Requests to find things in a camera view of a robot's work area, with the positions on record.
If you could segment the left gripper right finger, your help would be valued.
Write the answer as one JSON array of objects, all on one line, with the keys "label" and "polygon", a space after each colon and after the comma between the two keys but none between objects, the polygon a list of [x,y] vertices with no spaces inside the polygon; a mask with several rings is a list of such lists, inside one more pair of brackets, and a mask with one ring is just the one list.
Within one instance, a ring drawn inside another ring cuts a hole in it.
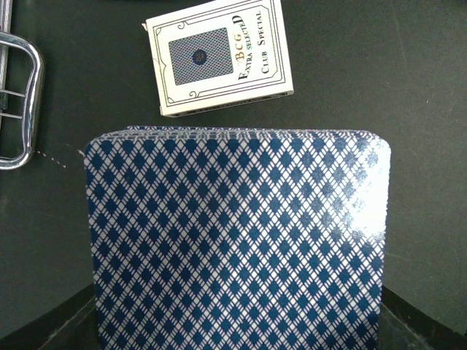
[{"label": "left gripper right finger", "polygon": [[437,322],[384,287],[377,348],[465,349],[466,335]]}]

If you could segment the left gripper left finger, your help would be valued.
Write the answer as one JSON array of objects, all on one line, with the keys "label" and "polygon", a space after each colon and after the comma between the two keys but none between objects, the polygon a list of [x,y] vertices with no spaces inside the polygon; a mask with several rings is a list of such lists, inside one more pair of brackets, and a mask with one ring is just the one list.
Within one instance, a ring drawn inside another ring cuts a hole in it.
[{"label": "left gripper left finger", "polygon": [[2,349],[97,349],[95,290],[90,284],[52,311],[1,339]]}]

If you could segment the blue patterned card deck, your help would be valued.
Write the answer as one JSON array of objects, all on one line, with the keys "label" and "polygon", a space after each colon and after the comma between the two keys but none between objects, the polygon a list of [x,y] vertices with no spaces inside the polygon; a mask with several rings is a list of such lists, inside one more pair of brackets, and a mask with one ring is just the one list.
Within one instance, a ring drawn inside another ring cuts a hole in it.
[{"label": "blue patterned card deck", "polygon": [[390,145],[130,127],[84,151],[102,349],[375,349]]}]

